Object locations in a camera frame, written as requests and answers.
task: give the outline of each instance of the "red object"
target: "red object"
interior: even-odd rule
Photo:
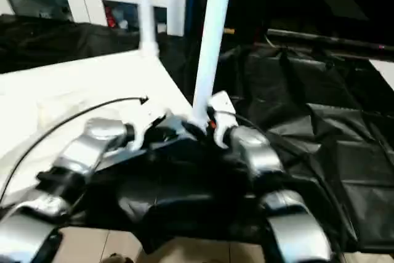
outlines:
[[[108,27],[111,28],[116,27],[116,20],[112,15],[111,8],[109,6],[106,6],[104,9],[105,9],[105,17],[107,18]]]

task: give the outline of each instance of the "floor tile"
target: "floor tile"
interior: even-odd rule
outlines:
[[[53,263],[98,263],[100,262],[108,231],[68,227]]]
[[[247,243],[230,243],[231,263],[264,263],[261,246]]]

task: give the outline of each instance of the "wire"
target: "wire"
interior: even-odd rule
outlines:
[[[236,119],[239,119],[239,120],[243,121],[244,123],[247,123],[248,125],[250,125],[254,129],[258,130],[260,133],[265,134],[263,132],[263,130],[261,128],[259,128],[258,125],[256,125],[252,121],[248,120],[246,117],[243,117],[242,115],[239,115],[239,114],[233,113],[233,112],[229,112],[229,111],[224,111],[224,110],[215,110],[214,112],[234,116]]]
[[[267,43],[268,43],[271,47],[273,47],[274,49],[277,48],[277,46],[274,45],[274,44],[268,39],[267,35],[264,35],[264,38],[265,38],[265,40],[267,41]]]
[[[74,120],[77,117],[80,117],[92,110],[98,109],[100,107],[112,104],[112,103],[117,103],[117,102],[122,102],[122,101],[132,101],[132,100],[140,100],[141,103],[144,103],[147,101],[147,98],[141,98],[141,97],[125,97],[125,98],[117,98],[114,100],[109,100],[94,106],[91,106],[85,110],[82,110],[80,112],[75,113],[74,115],[65,118],[64,120],[62,120],[61,122],[57,123],[55,126],[53,126],[52,128],[50,128],[48,131],[46,131],[43,135],[41,135],[34,143],[32,143],[30,145],[29,148],[27,148],[27,150],[23,153],[23,155],[19,158],[19,160],[16,162],[15,166],[12,168],[11,172],[9,173],[9,175],[7,176],[7,179],[4,183],[4,186],[1,190],[1,194],[0,194],[0,206],[1,203],[6,195],[6,191],[7,188],[15,174],[15,172],[17,171],[18,167],[20,166],[20,164],[22,163],[22,161],[30,154],[30,152],[37,147],[38,144],[40,144],[46,137],[48,137],[49,135],[51,135],[54,131],[56,131],[58,128],[60,128],[61,126],[63,126],[64,124],[70,122],[71,120]]]

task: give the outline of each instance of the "white vertical pipe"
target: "white vertical pipe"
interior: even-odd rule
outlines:
[[[158,44],[155,36],[155,21],[150,0],[139,0],[140,50],[144,54],[157,55]]]
[[[207,0],[193,101],[193,117],[197,122],[200,121],[201,124],[206,122],[206,107],[214,88],[227,6],[228,0]]]

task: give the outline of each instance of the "black fabric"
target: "black fabric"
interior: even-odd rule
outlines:
[[[162,63],[191,100],[199,44],[158,37]],[[137,33],[101,26],[2,16],[0,72],[126,51],[138,42]],[[295,187],[341,247],[394,251],[394,93],[368,61],[238,46],[225,39],[214,89],[226,90],[237,112],[267,131],[286,170],[300,180]],[[140,235],[145,243],[155,231],[141,224],[144,219],[161,238],[185,234],[258,241],[261,217],[255,201],[233,197],[244,196],[242,188],[247,192],[236,168],[220,164],[221,159],[217,167],[208,166],[202,157],[186,153],[153,161],[150,155],[139,162],[144,169],[118,175],[124,182],[111,185],[103,178],[88,192],[89,206],[75,224],[135,229],[145,234]],[[148,163],[153,167],[143,166]],[[218,180],[226,182],[224,187]],[[120,201],[130,207],[119,208]],[[211,211],[204,214],[204,209]],[[215,211],[222,215],[209,215]],[[159,226],[153,218],[167,223]]]

